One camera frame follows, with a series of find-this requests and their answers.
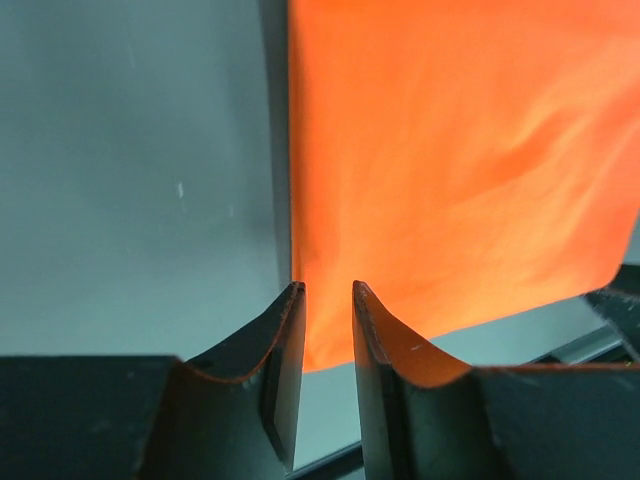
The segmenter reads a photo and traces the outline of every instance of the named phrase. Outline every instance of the cloth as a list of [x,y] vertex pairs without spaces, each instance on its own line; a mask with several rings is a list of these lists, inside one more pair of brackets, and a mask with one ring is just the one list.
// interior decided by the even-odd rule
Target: cloth
[[351,284],[431,338],[605,285],[640,206],[635,0],[290,0],[306,372]]

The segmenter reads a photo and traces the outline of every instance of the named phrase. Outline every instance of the orange fabric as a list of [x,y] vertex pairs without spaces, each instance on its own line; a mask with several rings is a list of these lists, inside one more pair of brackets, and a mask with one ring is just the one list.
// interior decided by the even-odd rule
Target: orange fabric
[[351,284],[430,338],[606,284],[640,206],[637,0],[290,0],[305,371]]

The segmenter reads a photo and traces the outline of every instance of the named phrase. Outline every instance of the gray surface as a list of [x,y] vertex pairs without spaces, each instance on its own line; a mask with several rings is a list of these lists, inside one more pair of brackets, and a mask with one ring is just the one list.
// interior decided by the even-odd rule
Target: gray surface
[[[283,8],[0,0],[0,354],[189,357],[276,296]],[[568,301],[437,343],[519,362],[598,324]],[[305,376],[301,402],[296,465],[359,438],[352,365]]]

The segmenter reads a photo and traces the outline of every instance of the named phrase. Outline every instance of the orange cloth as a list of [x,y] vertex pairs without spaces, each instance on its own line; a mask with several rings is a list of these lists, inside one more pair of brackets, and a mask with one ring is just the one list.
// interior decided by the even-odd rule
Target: orange cloth
[[640,206],[637,0],[290,0],[305,371],[351,284],[430,338],[606,284]]

